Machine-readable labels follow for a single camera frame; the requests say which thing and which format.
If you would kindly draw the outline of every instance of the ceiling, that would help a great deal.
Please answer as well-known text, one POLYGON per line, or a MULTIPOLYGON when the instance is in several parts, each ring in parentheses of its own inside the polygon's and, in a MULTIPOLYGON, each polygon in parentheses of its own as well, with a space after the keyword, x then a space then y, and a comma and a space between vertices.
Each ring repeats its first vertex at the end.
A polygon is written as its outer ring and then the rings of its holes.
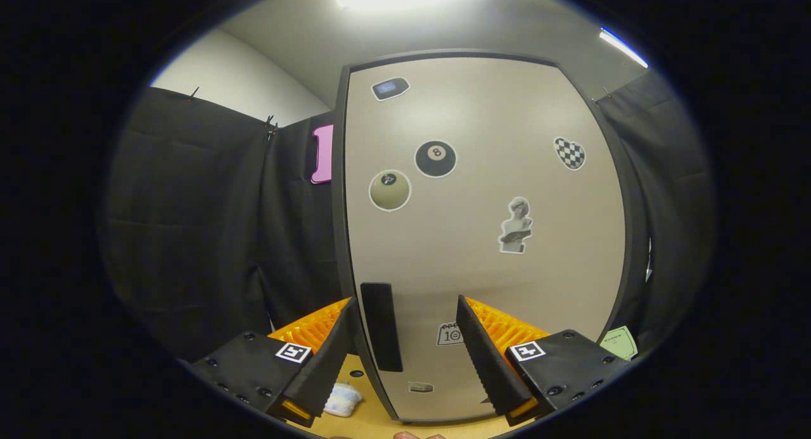
POLYGON ((596 21, 562 0, 452 0, 374 13, 341 9, 335 0, 264 0, 220 28, 251 44, 330 108, 342 66, 423 49, 549 58, 590 98, 646 72, 597 37, 596 21))

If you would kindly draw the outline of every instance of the checkered heart sticker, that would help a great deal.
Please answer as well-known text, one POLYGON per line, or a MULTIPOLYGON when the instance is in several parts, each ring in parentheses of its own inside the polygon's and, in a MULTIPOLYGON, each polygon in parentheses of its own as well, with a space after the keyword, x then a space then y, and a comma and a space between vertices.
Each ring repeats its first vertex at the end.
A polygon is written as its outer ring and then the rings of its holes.
POLYGON ((585 163, 585 150, 583 147, 573 141, 568 141, 565 138, 555 139, 555 150, 558 153, 558 158, 566 168, 574 171, 580 170, 585 163))

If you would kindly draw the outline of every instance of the statue bust sticker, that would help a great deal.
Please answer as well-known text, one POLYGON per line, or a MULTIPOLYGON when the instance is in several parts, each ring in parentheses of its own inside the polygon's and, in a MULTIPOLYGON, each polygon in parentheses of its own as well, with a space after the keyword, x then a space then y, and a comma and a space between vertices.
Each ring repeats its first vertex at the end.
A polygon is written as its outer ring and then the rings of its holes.
POLYGON ((530 202, 517 196, 507 207, 512 214, 510 219, 501 222, 501 253, 524 254, 524 240, 532 236, 532 219, 529 219, 530 202))

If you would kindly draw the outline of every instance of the billiard ball sticker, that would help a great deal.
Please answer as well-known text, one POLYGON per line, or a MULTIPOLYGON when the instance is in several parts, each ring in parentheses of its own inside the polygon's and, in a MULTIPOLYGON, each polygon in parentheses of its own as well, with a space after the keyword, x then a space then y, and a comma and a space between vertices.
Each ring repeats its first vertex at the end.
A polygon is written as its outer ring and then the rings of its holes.
POLYGON ((411 182, 399 170, 384 170, 377 173, 369 183, 369 200, 377 209, 391 213, 408 203, 411 198, 411 182))
POLYGON ((502 254, 524 254, 524 240, 532 236, 532 219, 530 219, 530 202, 522 196, 510 200, 507 205, 510 219, 501 222, 499 245, 502 254))
POLYGON ((425 176, 448 176, 456 167, 456 151, 444 141, 428 141, 417 148, 414 163, 425 176))

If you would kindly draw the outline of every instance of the white cloth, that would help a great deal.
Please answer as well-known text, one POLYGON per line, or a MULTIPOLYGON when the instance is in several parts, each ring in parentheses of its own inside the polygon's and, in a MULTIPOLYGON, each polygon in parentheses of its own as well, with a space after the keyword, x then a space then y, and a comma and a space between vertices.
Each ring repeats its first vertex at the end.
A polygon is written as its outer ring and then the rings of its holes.
POLYGON ((335 384, 333 392, 327 399, 324 411, 334 416, 348 417, 352 415, 355 405, 363 399, 360 392, 352 385, 335 384))

